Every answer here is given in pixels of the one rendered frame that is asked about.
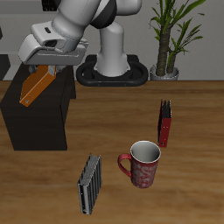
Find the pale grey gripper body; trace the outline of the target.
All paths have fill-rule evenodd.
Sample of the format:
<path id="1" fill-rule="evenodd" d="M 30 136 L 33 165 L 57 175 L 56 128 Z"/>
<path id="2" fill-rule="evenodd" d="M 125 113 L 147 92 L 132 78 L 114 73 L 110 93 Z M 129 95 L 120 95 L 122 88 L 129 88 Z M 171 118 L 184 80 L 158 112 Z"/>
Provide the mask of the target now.
<path id="1" fill-rule="evenodd" d="M 30 34 L 24 39 L 18 57 L 25 65 L 77 66 L 87 47 L 88 41 L 83 38 L 73 52 L 57 52 L 53 47 L 41 46 Z"/>

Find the orange book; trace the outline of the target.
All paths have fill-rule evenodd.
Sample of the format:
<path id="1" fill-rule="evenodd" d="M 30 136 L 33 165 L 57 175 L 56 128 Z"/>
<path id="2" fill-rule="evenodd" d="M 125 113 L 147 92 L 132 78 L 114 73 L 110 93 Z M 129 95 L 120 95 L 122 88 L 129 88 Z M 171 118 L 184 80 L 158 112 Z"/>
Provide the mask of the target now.
<path id="1" fill-rule="evenodd" d="M 20 95 L 20 103 L 29 107 L 35 99 L 55 80 L 48 73 L 48 65 L 38 66 L 36 73 L 31 75 L 24 81 Z"/>

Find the grey and black book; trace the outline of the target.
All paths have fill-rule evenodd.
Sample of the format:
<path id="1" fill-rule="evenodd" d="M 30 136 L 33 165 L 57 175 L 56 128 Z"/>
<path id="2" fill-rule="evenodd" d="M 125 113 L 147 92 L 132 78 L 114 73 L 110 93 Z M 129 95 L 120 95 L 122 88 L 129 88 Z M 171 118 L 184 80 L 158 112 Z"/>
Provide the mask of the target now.
<path id="1" fill-rule="evenodd" d="M 77 183 L 80 211 L 90 215 L 102 186 L 102 162 L 100 156 L 89 154 L 85 167 Z"/>

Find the red book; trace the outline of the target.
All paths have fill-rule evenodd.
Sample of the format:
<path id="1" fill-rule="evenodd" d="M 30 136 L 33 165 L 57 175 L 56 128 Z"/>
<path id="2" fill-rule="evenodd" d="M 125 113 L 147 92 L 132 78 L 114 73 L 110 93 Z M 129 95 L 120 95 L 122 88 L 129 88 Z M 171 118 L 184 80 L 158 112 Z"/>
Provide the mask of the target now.
<path id="1" fill-rule="evenodd" d="M 161 101 L 157 125 L 157 141 L 159 147 L 166 147 L 172 123 L 172 110 L 170 101 Z"/>

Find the black background block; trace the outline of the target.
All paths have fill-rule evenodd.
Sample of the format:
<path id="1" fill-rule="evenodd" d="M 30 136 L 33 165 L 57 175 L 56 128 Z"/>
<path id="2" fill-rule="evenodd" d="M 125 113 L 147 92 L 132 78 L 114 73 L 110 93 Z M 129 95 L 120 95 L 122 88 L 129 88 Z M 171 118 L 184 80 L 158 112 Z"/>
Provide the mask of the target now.
<path id="1" fill-rule="evenodd" d="M 9 56 L 7 54 L 0 54 L 0 81 L 4 79 L 4 76 L 8 73 L 11 67 Z"/>

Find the dark wooden cabinet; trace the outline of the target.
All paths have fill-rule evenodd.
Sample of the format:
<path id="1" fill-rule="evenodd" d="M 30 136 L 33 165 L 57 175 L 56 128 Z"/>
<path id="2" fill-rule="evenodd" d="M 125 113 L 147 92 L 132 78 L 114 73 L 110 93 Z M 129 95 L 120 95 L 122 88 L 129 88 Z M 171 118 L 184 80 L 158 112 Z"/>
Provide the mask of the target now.
<path id="1" fill-rule="evenodd" d="M 66 151 L 65 123 L 69 101 L 76 98 L 74 68 L 68 66 L 26 107 L 19 102 L 28 66 L 21 65 L 0 109 L 15 151 Z"/>

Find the green pot plant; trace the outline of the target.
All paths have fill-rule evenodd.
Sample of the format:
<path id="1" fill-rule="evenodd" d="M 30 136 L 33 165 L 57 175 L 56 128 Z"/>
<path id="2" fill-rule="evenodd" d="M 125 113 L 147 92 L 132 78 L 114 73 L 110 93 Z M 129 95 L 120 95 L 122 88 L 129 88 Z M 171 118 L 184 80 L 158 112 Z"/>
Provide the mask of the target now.
<path id="1" fill-rule="evenodd" d="M 150 69 L 152 81 L 176 81 L 179 77 L 179 70 L 174 66 L 177 55 L 187 53 L 185 47 L 188 44 L 202 39 L 202 36 L 197 36 L 200 24 L 186 33 L 192 21 L 191 18 L 183 24 L 179 24 L 180 19 L 206 0 L 195 0 L 192 3 L 189 1 L 186 0 L 178 10 L 174 8 L 176 0 L 159 0 L 160 12 L 153 8 L 157 15 L 150 20 L 150 26 L 152 21 L 158 25 L 158 28 L 154 27 L 154 31 L 157 34 L 155 39 L 159 42 L 159 48 L 157 64 Z"/>

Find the red patterned mug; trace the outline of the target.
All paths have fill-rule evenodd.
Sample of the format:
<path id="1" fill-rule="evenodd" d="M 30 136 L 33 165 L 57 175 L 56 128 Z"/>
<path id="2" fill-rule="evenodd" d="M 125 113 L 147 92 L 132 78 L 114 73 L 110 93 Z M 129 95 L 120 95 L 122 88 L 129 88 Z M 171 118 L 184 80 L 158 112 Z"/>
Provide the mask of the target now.
<path id="1" fill-rule="evenodd" d="M 118 159 L 119 168 L 130 177 L 131 182 L 138 188 L 148 188 L 153 180 L 161 156 L 159 147 L 150 141 L 135 142 L 130 148 L 130 154 L 123 153 Z M 130 170 L 123 167 L 122 161 L 130 161 Z"/>

